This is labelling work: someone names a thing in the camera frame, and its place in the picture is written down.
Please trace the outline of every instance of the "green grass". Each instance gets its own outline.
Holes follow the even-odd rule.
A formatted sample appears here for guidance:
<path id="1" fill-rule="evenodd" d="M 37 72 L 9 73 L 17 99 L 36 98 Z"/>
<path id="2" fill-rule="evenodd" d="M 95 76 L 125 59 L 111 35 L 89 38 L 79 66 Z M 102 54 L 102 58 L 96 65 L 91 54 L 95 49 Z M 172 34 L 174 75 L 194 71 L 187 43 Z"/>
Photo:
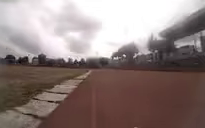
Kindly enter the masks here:
<path id="1" fill-rule="evenodd" d="M 23 105 L 42 90 L 84 72 L 86 70 L 0 65 L 0 112 Z"/>

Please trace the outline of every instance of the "tree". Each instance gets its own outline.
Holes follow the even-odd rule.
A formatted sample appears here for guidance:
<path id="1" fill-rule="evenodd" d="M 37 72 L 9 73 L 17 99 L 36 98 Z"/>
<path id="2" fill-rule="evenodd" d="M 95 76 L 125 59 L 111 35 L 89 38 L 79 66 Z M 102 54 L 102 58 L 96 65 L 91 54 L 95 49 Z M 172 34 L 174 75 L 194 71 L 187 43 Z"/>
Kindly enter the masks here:
<path id="1" fill-rule="evenodd" d="M 70 65 L 73 64 L 73 59 L 72 58 L 68 58 L 68 64 L 70 64 Z"/>
<path id="2" fill-rule="evenodd" d="M 109 59 L 108 59 L 108 58 L 105 58 L 105 57 L 101 57 L 101 58 L 99 59 L 99 61 L 100 61 L 101 66 L 106 66 L 106 65 L 109 64 Z"/>
<path id="3" fill-rule="evenodd" d="M 86 60 L 84 58 L 82 58 L 80 61 L 79 61 L 79 66 L 85 66 L 86 65 Z"/>
<path id="4" fill-rule="evenodd" d="M 129 64 L 134 63 L 134 56 L 139 52 L 138 48 L 136 47 L 135 43 L 130 43 L 127 45 L 122 46 L 118 49 L 117 52 L 114 52 L 112 58 L 114 57 L 125 57 Z"/>
<path id="5" fill-rule="evenodd" d="M 87 58 L 86 63 L 89 68 L 100 68 L 101 67 L 99 58 Z"/>
<path id="6" fill-rule="evenodd" d="M 176 50 L 173 41 L 165 40 L 165 39 L 157 40 L 156 38 L 153 37 L 153 35 L 150 36 L 147 42 L 147 47 L 151 52 L 159 51 L 159 52 L 170 53 Z"/>
<path id="7" fill-rule="evenodd" d="M 28 64 L 29 63 L 29 58 L 28 56 L 24 56 L 24 57 L 19 57 L 17 60 L 18 64 Z"/>
<path id="8" fill-rule="evenodd" d="M 78 61 L 77 59 L 75 59 L 74 62 L 73 62 L 73 64 L 74 64 L 75 66 L 79 66 L 79 61 Z"/>
<path id="9" fill-rule="evenodd" d="M 16 57 L 14 55 L 6 55 L 5 60 L 8 64 L 15 64 L 16 63 Z"/>

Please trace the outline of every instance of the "red running track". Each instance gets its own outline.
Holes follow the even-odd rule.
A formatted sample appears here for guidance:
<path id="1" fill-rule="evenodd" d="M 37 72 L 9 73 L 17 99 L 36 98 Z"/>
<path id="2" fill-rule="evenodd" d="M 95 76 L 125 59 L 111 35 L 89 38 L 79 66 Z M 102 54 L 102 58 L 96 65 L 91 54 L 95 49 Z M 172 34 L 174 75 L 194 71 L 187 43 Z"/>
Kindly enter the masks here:
<path id="1" fill-rule="evenodd" d="M 205 73 L 95 70 L 40 128 L 205 128 Z"/>

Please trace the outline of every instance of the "cloud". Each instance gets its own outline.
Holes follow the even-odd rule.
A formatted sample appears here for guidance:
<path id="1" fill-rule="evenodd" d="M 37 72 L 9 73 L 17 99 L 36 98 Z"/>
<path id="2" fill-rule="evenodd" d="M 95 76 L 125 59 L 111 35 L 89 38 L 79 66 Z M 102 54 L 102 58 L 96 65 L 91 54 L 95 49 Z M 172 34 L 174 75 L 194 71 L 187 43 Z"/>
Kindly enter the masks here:
<path id="1" fill-rule="evenodd" d="M 87 55 L 100 28 L 67 0 L 0 0 L 0 55 Z"/>

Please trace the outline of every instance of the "building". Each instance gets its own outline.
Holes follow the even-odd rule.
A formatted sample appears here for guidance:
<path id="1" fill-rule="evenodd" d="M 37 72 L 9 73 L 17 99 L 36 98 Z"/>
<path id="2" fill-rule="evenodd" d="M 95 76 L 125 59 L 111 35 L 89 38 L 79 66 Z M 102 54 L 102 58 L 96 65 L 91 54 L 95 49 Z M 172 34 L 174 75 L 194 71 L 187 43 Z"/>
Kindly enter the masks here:
<path id="1" fill-rule="evenodd" d="M 184 64 L 205 65 L 205 7 L 159 35 L 168 40 L 169 44 L 178 47 L 167 56 L 168 61 L 184 60 Z"/>
<path id="2" fill-rule="evenodd" d="M 39 60 L 37 57 L 33 57 L 32 59 L 32 65 L 38 65 L 39 64 Z"/>
<path id="3" fill-rule="evenodd" d="M 196 51 L 205 52 L 205 7 L 163 30 L 160 36 L 175 46 L 194 45 Z"/>

